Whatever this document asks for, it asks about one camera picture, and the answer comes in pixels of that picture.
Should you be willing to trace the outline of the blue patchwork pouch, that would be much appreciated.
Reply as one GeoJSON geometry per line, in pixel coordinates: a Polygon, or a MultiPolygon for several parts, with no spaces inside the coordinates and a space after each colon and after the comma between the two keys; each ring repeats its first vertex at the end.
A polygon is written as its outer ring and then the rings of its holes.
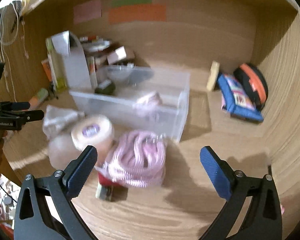
{"type": "Polygon", "coordinates": [[[251,102],[242,85],[229,74],[218,74],[218,87],[222,93],[222,110],[231,116],[261,123],[264,118],[251,102]]]}

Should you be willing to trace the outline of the stack of books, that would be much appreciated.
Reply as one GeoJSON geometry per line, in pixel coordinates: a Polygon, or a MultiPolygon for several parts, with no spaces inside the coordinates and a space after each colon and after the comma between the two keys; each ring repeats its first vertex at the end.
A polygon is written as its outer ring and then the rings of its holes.
{"type": "Polygon", "coordinates": [[[86,59],[94,60],[96,66],[102,66],[106,64],[107,55],[111,50],[113,42],[101,38],[97,35],[94,36],[82,36],[79,38],[82,45],[86,59]]]}

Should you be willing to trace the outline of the pink sticky note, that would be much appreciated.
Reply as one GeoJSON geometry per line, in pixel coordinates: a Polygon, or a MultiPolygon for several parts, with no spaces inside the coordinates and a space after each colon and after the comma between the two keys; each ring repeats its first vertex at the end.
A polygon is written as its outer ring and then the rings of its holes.
{"type": "Polygon", "coordinates": [[[74,24],[87,22],[102,17],[101,0],[90,0],[74,6],[74,24]]]}

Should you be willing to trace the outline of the small white cardboard box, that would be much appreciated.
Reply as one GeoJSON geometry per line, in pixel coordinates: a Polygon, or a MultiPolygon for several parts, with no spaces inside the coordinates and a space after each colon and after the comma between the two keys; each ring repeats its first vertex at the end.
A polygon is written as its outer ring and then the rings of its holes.
{"type": "Polygon", "coordinates": [[[135,59],[134,52],[125,46],[121,46],[107,55],[107,61],[110,65],[133,59],[135,59]]]}

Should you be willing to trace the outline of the green sticky note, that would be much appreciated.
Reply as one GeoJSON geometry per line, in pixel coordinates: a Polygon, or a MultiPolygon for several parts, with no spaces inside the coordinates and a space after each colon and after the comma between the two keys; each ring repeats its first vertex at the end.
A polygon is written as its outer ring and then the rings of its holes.
{"type": "Polygon", "coordinates": [[[112,8],[139,5],[139,4],[151,4],[153,0],[113,0],[111,2],[112,8]]]}

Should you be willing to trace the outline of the beige tape roll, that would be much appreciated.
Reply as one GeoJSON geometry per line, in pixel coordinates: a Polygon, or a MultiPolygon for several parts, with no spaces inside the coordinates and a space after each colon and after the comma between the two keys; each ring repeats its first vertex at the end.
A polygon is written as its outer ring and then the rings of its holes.
{"type": "Polygon", "coordinates": [[[77,150],[94,146],[98,159],[104,159],[114,141],[114,128],[104,115],[92,115],[79,121],[71,130],[71,139],[77,150]]]}

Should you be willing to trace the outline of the clear plastic storage bin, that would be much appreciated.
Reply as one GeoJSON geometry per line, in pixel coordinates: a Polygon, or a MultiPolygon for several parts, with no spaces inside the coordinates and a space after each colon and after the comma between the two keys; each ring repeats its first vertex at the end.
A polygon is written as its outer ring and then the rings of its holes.
{"type": "Polygon", "coordinates": [[[69,93],[78,110],[105,115],[116,128],[143,129],[180,141],[189,112],[189,73],[126,66],[100,71],[115,86],[113,94],[72,89],[69,93]]]}

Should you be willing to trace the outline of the cream lotion bottle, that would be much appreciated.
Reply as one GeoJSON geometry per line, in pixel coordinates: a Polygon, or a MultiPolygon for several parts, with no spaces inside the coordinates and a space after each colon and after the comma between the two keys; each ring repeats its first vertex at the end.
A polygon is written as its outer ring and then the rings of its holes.
{"type": "Polygon", "coordinates": [[[208,91],[213,91],[217,82],[218,74],[219,74],[220,63],[217,61],[213,61],[210,67],[210,74],[206,84],[206,88],[208,91]]]}

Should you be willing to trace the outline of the orange book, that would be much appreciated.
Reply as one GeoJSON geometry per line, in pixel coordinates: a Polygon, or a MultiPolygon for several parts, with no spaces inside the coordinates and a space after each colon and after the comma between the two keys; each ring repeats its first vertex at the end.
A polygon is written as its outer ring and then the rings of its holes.
{"type": "Polygon", "coordinates": [[[42,67],[44,69],[44,72],[50,82],[52,82],[52,75],[51,75],[51,68],[50,68],[50,63],[49,59],[45,59],[42,62],[42,67]]]}

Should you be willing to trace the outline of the red pouch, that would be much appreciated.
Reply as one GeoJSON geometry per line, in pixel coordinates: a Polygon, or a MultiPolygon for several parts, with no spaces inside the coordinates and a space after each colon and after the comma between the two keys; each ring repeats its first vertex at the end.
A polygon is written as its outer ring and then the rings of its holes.
{"type": "Polygon", "coordinates": [[[104,187],[122,187],[121,184],[113,182],[111,179],[106,178],[101,172],[98,172],[98,183],[104,187]]]}

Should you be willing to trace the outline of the silver metal box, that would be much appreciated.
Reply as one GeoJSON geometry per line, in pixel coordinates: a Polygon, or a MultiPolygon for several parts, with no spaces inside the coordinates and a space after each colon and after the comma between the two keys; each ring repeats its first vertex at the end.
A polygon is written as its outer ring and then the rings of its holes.
{"type": "Polygon", "coordinates": [[[95,197],[102,201],[118,202],[126,200],[128,196],[128,189],[122,186],[102,185],[98,183],[95,197]]]}

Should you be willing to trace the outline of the white plastic bag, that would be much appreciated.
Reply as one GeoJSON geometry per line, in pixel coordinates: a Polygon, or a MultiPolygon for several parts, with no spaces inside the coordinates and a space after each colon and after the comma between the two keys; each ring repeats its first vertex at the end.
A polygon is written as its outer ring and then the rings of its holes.
{"type": "Polygon", "coordinates": [[[43,133],[51,140],[84,117],[82,111],[48,105],[43,118],[43,133]]]}

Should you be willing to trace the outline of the orange sticky note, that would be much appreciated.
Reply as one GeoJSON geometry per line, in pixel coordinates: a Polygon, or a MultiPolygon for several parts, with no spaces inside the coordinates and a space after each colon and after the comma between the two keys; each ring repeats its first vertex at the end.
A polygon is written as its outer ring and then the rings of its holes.
{"type": "Polygon", "coordinates": [[[136,4],[112,8],[109,11],[110,24],[142,22],[166,22],[166,6],[162,4],[136,4]]]}

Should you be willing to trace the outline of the black orange zip case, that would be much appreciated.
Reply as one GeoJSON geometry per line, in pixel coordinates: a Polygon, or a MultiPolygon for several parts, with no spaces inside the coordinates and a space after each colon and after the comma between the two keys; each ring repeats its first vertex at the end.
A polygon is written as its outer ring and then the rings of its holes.
{"type": "Polygon", "coordinates": [[[250,63],[243,63],[234,71],[234,77],[242,85],[255,107],[262,111],[268,99],[268,85],[261,71],[250,63]]]}

